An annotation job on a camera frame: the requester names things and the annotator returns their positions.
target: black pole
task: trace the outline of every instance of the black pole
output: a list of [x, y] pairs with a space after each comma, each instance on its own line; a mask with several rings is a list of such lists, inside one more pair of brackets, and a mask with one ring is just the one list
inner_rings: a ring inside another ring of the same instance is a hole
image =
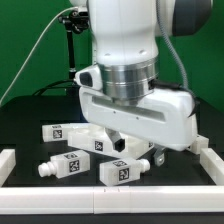
[[69, 67], [70, 67], [69, 79], [74, 79], [76, 74], [76, 69], [75, 69], [73, 35], [71, 30], [67, 30], [67, 40], [68, 40], [68, 57], [69, 57]]
[[69, 79], [74, 79], [76, 74], [75, 69], [75, 54], [72, 34], [72, 22], [68, 16], [60, 16], [59, 22], [65, 25], [67, 31], [67, 43], [68, 43], [68, 57], [69, 57]]

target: white wall edge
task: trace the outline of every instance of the white wall edge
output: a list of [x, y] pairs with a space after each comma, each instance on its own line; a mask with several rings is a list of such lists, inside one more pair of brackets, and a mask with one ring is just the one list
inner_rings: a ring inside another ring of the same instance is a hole
[[224, 187], [34, 187], [0, 189], [0, 214], [162, 212], [224, 212]]

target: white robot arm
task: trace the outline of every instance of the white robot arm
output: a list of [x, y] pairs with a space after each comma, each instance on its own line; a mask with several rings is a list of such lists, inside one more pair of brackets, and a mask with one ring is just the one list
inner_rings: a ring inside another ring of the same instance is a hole
[[[86, 1], [72, 1], [83, 5]], [[76, 74], [85, 118], [107, 133], [122, 132], [182, 151], [197, 136], [194, 100], [188, 92], [156, 88], [160, 35], [156, 0], [89, 0], [96, 64]], [[212, 0], [162, 0], [168, 33], [195, 33], [208, 19]]]

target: white block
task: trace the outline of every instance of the white block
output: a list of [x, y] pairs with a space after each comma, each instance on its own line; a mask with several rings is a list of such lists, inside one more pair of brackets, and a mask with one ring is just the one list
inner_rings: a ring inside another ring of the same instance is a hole
[[2, 188], [0, 214], [93, 213], [93, 188]]
[[224, 212], [223, 186], [0, 189], [0, 214]]
[[140, 179], [140, 173], [150, 169], [146, 159], [119, 159], [100, 164], [100, 181], [107, 186], [114, 186]]
[[224, 211], [224, 187], [220, 186], [151, 186], [130, 190], [131, 213]]
[[89, 124], [88, 127], [77, 128], [68, 133], [68, 146], [112, 156], [115, 158], [132, 157], [138, 159], [154, 147], [149, 142], [124, 135], [125, 149], [122, 152], [113, 150], [113, 145], [103, 127]]
[[90, 170], [90, 156], [79, 150], [52, 156], [51, 161], [43, 163], [38, 167], [41, 177], [56, 175], [62, 178]]
[[208, 148], [209, 139], [205, 138], [204, 136], [198, 135], [194, 143], [187, 148], [188, 151], [199, 155], [201, 153], [201, 149]]
[[42, 126], [44, 142], [63, 141], [68, 139], [68, 132], [76, 128], [85, 127], [86, 123], [53, 124]]
[[0, 187], [16, 165], [15, 149], [4, 149], [0, 154]]
[[130, 188], [94, 188], [94, 213], [130, 213]]
[[201, 149], [200, 164], [217, 185], [224, 185], [224, 161], [213, 149]]

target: black table surface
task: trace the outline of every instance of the black table surface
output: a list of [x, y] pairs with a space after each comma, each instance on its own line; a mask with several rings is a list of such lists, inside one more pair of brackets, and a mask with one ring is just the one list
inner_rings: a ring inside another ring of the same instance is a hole
[[[224, 115], [201, 101], [197, 112], [199, 134], [210, 139], [209, 146], [221, 158], [224, 157]], [[62, 96], [17, 97], [0, 109], [0, 152], [4, 148], [16, 149], [16, 167], [3, 187], [51, 187], [51, 186], [104, 186], [99, 181], [99, 164], [114, 158], [90, 153], [91, 170], [57, 179], [41, 178], [38, 166], [50, 160], [50, 156], [77, 149], [66, 141], [44, 143], [41, 127], [44, 124], [85, 122], [78, 99]], [[168, 150], [165, 164], [152, 166], [141, 179], [129, 186], [214, 185], [199, 164], [199, 156], [188, 151]], [[106, 214], [106, 215], [22, 215], [1, 216], [2, 223], [224, 223], [224, 213], [172, 213], [172, 214]]]

